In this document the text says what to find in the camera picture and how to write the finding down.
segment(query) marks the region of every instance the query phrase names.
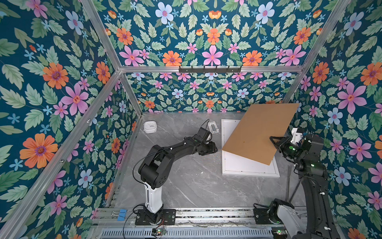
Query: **diagonal metal bar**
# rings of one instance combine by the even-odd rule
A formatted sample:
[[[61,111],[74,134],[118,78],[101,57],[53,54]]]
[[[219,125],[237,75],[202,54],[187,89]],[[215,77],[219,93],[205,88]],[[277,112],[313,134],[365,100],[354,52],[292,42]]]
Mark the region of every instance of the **diagonal metal bar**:
[[[28,190],[28,193],[17,206],[11,218],[1,228],[0,238],[15,238],[23,225],[25,225],[37,204],[40,202],[42,196],[47,191],[49,185],[56,178],[56,175],[62,168],[63,163],[69,157],[77,142],[81,139],[86,128],[89,126],[89,122],[95,117],[97,111],[105,102],[106,97],[109,95],[109,92],[119,80],[120,75],[120,72],[115,72],[110,77],[107,84],[102,88],[93,103],[83,114],[77,125],[58,149],[54,157],[34,182],[33,186]]]
[[[136,114],[138,115],[138,117],[141,117],[142,116],[142,109],[138,104],[138,99],[134,94],[132,86],[129,84],[129,80],[126,77],[126,74],[121,75],[121,83],[126,90],[126,93],[130,99],[131,104],[133,105],[133,108],[134,108]]]
[[[81,3],[87,13],[87,16],[89,17],[91,23],[93,24],[94,30],[97,33],[102,46],[104,47],[106,54],[109,56],[110,61],[112,62],[112,65],[114,69],[117,71],[122,66],[121,62],[118,58],[118,55],[116,51],[114,50],[114,47],[112,45],[112,42],[110,41],[110,38],[106,34],[104,24],[97,12],[96,7],[94,6],[94,3],[92,0],[81,0]]]
[[[334,7],[333,11],[329,15],[328,19],[326,20],[326,23],[324,27],[322,28],[321,34],[318,36],[315,44],[313,45],[312,49],[310,50],[308,56],[306,57],[304,64],[303,64],[303,70],[301,73],[297,74],[295,80],[293,81],[292,85],[289,87],[288,92],[285,94],[283,103],[289,103],[289,101],[292,99],[293,94],[297,90],[298,86],[301,83],[301,80],[304,78],[306,73],[308,72],[310,66],[313,64],[315,58],[317,57],[318,53],[320,52],[321,48],[324,46],[326,40],[329,37],[329,34],[332,32],[333,28],[341,18],[342,14],[344,13],[346,7],[350,4],[351,0],[338,0],[336,6]]]
[[[196,73],[209,73],[209,72],[215,72],[217,70],[224,71],[228,70],[229,68],[227,66],[199,66],[199,67],[146,67],[146,66],[139,66],[139,67],[127,67],[122,66],[120,68],[122,73],[133,73],[133,72],[179,72],[179,68],[182,70],[187,69],[192,72]],[[256,67],[231,67],[231,68],[237,68],[237,72],[296,72],[300,73],[303,70],[302,66],[299,65],[293,65],[293,66],[256,66]]]

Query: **small white container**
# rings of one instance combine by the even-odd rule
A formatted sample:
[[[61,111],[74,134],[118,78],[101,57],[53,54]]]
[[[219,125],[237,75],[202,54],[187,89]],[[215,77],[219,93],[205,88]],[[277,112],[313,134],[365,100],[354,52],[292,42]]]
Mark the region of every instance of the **small white container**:
[[[143,129],[146,133],[155,133],[157,131],[157,123],[155,121],[146,121]]]

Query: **brown cardboard panel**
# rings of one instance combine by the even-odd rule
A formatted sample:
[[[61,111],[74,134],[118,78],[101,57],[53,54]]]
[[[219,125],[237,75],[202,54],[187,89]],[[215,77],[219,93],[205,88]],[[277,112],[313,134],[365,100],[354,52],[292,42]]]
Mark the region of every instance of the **brown cardboard panel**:
[[[225,143],[223,150],[270,165],[276,148],[270,136],[284,136],[298,104],[253,104]]]

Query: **blue floral wall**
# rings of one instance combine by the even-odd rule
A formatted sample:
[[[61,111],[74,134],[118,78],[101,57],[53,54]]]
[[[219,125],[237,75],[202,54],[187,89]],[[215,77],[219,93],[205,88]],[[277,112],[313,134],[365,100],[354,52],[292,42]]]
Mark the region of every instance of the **blue floral wall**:
[[[78,1],[3,1],[0,28],[6,33],[0,37],[2,227],[109,80],[113,67]],[[69,238],[84,236],[87,219],[110,190],[135,118],[118,83],[20,238],[68,235],[66,228],[72,223]],[[83,171],[91,172],[85,187],[78,185]],[[61,212],[56,208],[51,215],[59,195]],[[77,223],[80,218],[82,227]]]
[[[351,239],[381,233],[381,1],[353,1],[296,91],[290,127],[324,138],[332,214]]]

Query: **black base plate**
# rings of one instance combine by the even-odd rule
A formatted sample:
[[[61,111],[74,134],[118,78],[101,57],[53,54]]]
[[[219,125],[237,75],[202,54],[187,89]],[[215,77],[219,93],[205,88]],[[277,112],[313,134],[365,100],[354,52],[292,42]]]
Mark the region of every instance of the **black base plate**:
[[[164,225],[175,225],[176,210],[163,209]],[[138,210],[137,218],[135,220],[137,226],[152,225],[147,219],[143,209]]]
[[[255,222],[259,224],[274,224],[268,216],[268,208],[254,208],[253,215],[255,217]]]

